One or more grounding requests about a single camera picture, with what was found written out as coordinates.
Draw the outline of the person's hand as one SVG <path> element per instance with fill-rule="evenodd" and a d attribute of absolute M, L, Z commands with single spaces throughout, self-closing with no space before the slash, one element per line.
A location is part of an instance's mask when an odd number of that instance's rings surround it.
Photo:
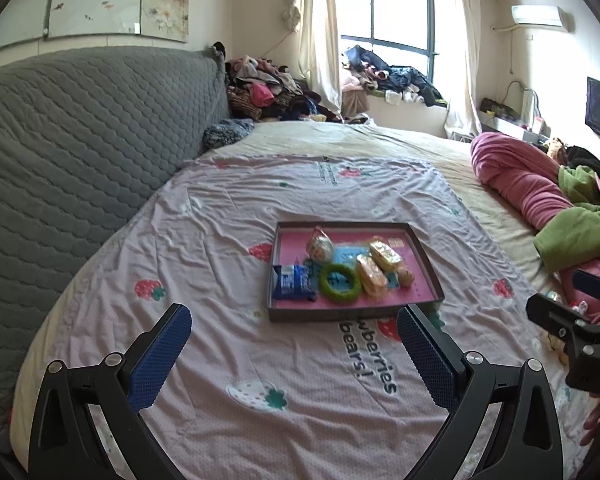
<path fill-rule="evenodd" d="M 595 439 L 598 426 L 600 426 L 600 395 L 591 393 L 590 397 L 597 401 L 596 407 L 588 414 L 588 417 L 583 423 L 584 436 L 580 441 L 581 446 L 588 446 Z"/>

